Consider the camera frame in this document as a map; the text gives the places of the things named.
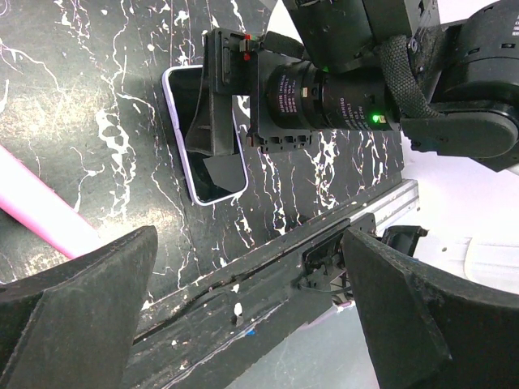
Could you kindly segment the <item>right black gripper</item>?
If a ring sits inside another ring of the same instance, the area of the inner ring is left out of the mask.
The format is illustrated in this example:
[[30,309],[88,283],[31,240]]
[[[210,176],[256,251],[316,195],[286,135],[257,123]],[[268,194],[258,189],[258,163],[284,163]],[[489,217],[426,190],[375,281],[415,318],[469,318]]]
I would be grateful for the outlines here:
[[233,96],[249,96],[247,145],[263,154],[309,147],[323,130],[397,129],[397,107],[381,69],[336,75],[318,69],[300,42],[276,32],[252,36],[215,28],[205,37],[189,152],[238,153]]

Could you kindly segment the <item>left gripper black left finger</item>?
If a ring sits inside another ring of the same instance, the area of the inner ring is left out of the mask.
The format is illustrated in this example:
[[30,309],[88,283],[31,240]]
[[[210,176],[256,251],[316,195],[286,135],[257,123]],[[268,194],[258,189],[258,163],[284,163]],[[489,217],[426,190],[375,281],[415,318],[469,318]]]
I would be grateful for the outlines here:
[[118,388],[158,250],[144,226],[1,287],[3,388]]

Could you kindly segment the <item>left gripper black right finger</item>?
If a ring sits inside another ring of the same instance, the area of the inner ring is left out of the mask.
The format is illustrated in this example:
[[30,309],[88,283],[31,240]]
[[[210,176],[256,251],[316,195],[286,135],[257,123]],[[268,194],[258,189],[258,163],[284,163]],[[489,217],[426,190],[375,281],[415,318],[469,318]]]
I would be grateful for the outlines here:
[[518,296],[420,262],[355,229],[341,241],[382,388],[516,388]]

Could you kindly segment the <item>phone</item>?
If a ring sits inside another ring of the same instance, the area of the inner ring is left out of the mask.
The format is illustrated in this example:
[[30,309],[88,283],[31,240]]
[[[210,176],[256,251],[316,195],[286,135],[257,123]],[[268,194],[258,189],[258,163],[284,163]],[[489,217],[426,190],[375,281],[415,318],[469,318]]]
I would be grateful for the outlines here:
[[186,135],[195,115],[202,67],[172,66],[164,71],[161,83],[191,201],[199,206],[209,206],[238,197],[246,190],[249,181],[235,115],[237,154],[203,156],[186,148]]

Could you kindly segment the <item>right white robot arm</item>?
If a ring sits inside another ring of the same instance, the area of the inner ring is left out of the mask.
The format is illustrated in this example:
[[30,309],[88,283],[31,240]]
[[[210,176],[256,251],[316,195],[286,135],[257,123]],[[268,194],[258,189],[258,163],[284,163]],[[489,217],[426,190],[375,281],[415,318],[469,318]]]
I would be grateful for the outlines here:
[[298,32],[205,37],[189,152],[234,152],[232,99],[251,99],[247,141],[307,147],[322,130],[400,131],[417,152],[496,172],[518,163],[518,4],[440,22],[434,1],[287,1]]

